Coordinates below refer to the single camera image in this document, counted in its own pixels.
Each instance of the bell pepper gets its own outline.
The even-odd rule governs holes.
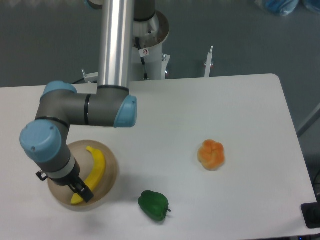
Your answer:
[[[161,193],[154,191],[143,191],[138,199],[138,204],[144,213],[154,221],[160,222],[171,212],[168,199]]]

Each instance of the white table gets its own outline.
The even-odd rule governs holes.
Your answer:
[[[94,93],[95,84],[76,85]],[[59,204],[19,144],[44,86],[0,89],[0,239],[263,239],[318,234],[301,204],[315,202],[286,99],[272,74],[133,82],[133,128],[72,126],[68,143],[107,145],[120,173],[100,206]],[[226,162],[207,171],[197,160],[206,139]],[[166,220],[141,211],[144,190],[169,200]]]

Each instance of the banana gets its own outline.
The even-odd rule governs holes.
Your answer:
[[[87,146],[86,150],[92,154],[93,157],[93,169],[84,183],[89,187],[89,189],[93,192],[95,188],[100,183],[102,177],[106,171],[106,159],[104,154],[99,150],[93,147]],[[77,194],[73,194],[71,199],[71,204],[76,205],[83,201],[83,199]]]

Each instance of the floor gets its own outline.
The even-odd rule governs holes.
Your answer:
[[[169,78],[276,74],[296,128],[320,103],[320,15],[302,4],[278,17],[253,0],[156,0],[168,18]],[[73,83],[98,71],[101,16],[79,0],[0,0],[0,87]],[[320,169],[320,120],[300,139],[311,178]]]

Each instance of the black cable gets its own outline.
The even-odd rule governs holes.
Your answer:
[[[313,182],[312,182],[312,186],[314,186],[316,184],[316,179],[317,177],[319,176],[320,174],[320,170],[318,171],[318,173],[315,175],[315,178],[313,179]]]
[[[135,38],[135,44],[138,48],[138,51],[142,49],[140,46],[140,39],[138,37]],[[141,59],[141,63],[143,65],[143,69],[144,69],[144,79],[148,80],[149,78],[148,78],[148,74],[147,74],[145,58],[142,56],[142,57],[140,57],[140,59]]]
[[[79,80],[77,80],[77,81],[75,81],[74,83],[72,83],[72,84],[78,84],[78,83],[80,83],[81,81],[83,81],[83,80],[85,80],[84,78],[81,78],[81,79],[79,79]]]

